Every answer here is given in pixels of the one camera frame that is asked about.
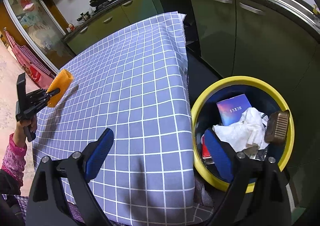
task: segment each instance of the tiled floor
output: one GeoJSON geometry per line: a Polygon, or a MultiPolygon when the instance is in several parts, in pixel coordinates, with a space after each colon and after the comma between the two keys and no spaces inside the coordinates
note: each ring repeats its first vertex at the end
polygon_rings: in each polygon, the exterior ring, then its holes
{"type": "MultiPolygon", "coordinates": [[[[2,159],[8,145],[9,135],[14,132],[16,126],[16,82],[18,75],[23,72],[24,70],[17,60],[5,48],[4,44],[0,42],[0,165],[2,164],[2,159]]],[[[38,87],[27,76],[26,92],[28,93],[36,89],[38,87]]],[[[21,194],[25,196],[29,195],[34,176],[31,143],[27,143],[27,145],[27,164],[24,171],[23,187],[21,188],[21,194]]]]}

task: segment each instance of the white tissue paper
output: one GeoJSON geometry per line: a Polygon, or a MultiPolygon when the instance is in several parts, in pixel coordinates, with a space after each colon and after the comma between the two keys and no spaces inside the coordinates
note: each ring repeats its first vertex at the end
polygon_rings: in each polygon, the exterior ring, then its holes
{"type": "Polygon", "coordinates": [[[256,108],[248,108],[242,113],[238,122],[229,126],[214,125],[213,131],[221,141],[228,142],[235,152],[252,148],[253,152],[265,149],[265,128],[260,112],[256,108]]]}

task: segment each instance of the tablecloth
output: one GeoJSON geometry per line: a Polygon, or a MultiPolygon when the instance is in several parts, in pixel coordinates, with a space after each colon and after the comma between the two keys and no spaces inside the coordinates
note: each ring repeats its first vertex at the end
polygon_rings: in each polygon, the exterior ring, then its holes
{"type": "Polygon", "coordinates": [[[45,155],[67,158],[113,130],[112,149],[89,183],[110,220],[186,225],[211,215],[194,203],[183,18],[164,13],[95,43],[63,67],[75,79],[59,104],[38,113],[35,168],[45,155]]]}

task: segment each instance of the pink sleeve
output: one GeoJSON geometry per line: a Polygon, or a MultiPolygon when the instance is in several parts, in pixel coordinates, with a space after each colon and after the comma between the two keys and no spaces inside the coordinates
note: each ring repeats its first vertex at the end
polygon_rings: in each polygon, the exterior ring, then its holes
{"type": "Polygon", "coordinates": [[[9,144],[5,151],[1,169],[11,175],[19,184],[23,186],[23,171],[26,161],[24,156],[27,152],[27,145],[20,148],[13,142],[13,133],[9,136],[9,144]]]}

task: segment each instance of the cooking pot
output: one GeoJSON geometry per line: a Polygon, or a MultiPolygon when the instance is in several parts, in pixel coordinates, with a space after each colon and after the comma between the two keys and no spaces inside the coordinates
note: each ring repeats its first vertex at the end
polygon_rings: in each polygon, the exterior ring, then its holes
{"type": "Polygon", "coordinates": [[[91,7],[97,7],[99,6],[100,4],[106,2],[107,0],[90,0],[90,6],[91,7]]]}

